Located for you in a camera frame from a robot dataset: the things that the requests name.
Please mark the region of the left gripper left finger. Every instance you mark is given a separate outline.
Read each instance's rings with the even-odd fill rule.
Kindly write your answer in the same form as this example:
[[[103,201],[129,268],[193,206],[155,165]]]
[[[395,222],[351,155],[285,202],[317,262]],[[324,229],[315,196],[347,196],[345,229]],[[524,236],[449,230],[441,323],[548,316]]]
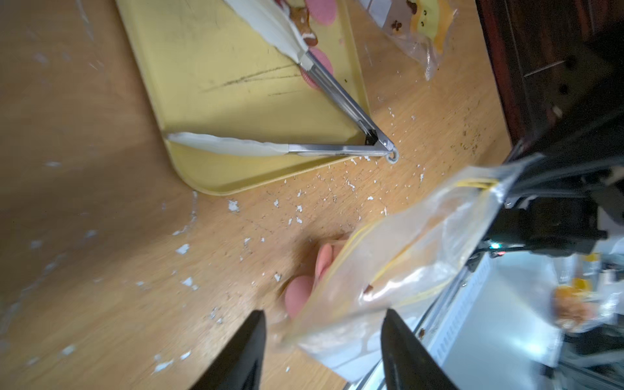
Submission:
[[[190,389],[260,389],[266,324],[265,312],[253,310]]]

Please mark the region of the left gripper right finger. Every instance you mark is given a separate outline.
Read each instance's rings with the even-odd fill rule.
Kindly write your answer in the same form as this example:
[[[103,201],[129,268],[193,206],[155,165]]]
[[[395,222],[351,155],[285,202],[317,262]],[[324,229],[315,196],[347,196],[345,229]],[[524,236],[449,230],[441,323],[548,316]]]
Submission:
[[[381,346],[387,389],[458,390],[396,310],[386,311]]]

